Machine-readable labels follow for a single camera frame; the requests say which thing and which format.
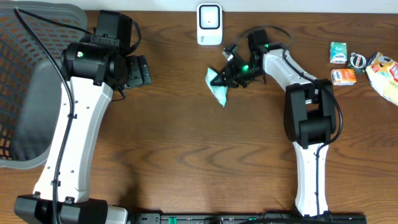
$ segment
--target brown wooden surface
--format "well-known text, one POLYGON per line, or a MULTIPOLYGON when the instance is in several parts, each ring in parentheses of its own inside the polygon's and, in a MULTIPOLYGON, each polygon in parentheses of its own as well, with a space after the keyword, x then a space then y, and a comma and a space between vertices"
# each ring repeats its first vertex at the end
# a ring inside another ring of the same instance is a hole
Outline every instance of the brown wooden surface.
MULTIPOLYGON (((152 85, 111 103, 98 135, 92 198, 165 213, 254 213, 290 210, 297 190, 293 145, 283 128, 284 92, 268 84, 230 90, 222 108, 205 83, 225 65, 221 47, 199 46, 194 12, 126 12, 141 28, 152 85)), ((98 12, 87 12, 90 27, 98 12)), ((258 24, 295 37, 291 54, 309 73, 329 78, 330 41, 365 56, 398 60, 398 15, 225 13, 224 41, 258 24)), ((272 32, 271 38, 282 38, 272 32)), ((246 44, 241 53, 247 55, 246 44)), ((398 107, 366 76, 335 87, 343 134, 327 157, 332 212, 364 212, 369 223, 398 222, 398 107)), ((0 169, 0 223, 17 223, 18 195, 31 194, 42 168, 0 169)))

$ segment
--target green strip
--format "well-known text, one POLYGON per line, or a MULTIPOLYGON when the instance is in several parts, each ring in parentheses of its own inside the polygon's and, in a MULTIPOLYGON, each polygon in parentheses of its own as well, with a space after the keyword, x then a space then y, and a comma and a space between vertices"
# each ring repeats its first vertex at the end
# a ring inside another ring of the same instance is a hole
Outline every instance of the green strip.
POLYGON ((170 217, 169 224, 177 224, 177 218, 170 217))

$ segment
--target laundry basket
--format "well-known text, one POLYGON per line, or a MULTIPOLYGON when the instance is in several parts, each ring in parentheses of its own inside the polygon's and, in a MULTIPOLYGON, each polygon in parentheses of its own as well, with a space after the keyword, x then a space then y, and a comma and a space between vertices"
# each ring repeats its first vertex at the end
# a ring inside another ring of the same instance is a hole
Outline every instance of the laundry basket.
MULTIPOLYGON (((14 15, 18 6, 47 19, 87 28, 87 16, 70 4, 0 1, 0 167, 43 164, 58 120, 61 81, 48 58, 14 15)), ((84 33, 22 14, 58 60, 84 33)))

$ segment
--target white square device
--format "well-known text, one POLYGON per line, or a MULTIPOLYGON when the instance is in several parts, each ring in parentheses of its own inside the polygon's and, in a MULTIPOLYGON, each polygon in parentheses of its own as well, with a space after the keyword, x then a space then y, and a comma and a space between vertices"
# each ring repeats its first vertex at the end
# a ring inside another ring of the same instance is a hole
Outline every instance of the white square device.
POLYGON ((197 8, 200 45, 219 45, 223 40, 223 10, 219 4, 203 3, 197 8))

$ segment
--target light blue cloth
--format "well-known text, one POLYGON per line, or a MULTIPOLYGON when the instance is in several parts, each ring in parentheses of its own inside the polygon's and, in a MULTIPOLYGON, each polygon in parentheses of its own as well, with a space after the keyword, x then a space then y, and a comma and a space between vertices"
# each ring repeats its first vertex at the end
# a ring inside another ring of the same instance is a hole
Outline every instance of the light blue cloth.
POLYGON ((225 107, 226 103, 226 91, 228 90, 228 87, 226 86, 212 86, 210 85, 210 82, 217 76, 217 73, 213 71, 211 68, 207 68, 207 75, 206 75, 206 83, 209 86, 209 89, 213 93, 213 95, 216 97, 218 102, 225 107))

